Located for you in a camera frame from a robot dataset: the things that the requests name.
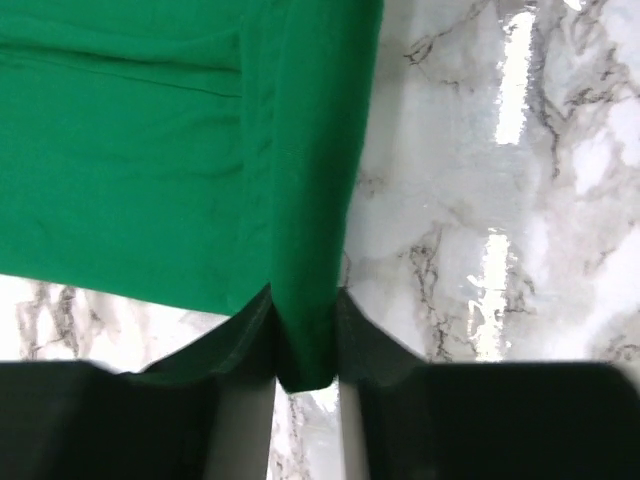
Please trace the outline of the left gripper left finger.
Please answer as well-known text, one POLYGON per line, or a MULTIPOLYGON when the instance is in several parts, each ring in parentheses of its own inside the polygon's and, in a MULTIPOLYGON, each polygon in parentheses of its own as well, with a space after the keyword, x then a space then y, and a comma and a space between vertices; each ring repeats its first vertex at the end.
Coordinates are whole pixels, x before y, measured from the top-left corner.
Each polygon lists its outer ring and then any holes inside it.
POLYGON ((271 379, 278 333, 271 289, 263 288, 236 315, 139 374, 154 385, 188 385, 214 377, 271 379))

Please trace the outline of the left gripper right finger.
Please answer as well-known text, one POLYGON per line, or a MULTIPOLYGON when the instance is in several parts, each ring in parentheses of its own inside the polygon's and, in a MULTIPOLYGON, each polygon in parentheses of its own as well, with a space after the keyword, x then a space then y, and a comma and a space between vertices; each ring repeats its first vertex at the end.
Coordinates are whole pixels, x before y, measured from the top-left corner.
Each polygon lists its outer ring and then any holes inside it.
POLYGON ((425 366, 423 359, 372 322, 346 289, 338 293, 335 320, 342 381, 394 385, 425 366))

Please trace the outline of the green t-shirt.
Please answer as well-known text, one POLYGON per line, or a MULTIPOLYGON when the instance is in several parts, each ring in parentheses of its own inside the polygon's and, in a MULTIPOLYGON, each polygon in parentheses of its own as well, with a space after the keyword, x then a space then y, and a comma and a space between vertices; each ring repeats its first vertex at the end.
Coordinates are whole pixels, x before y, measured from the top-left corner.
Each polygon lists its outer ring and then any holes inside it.
POLYGON ((230 315, 328 386, 380 1, 5 1, 1 271, 230 315))

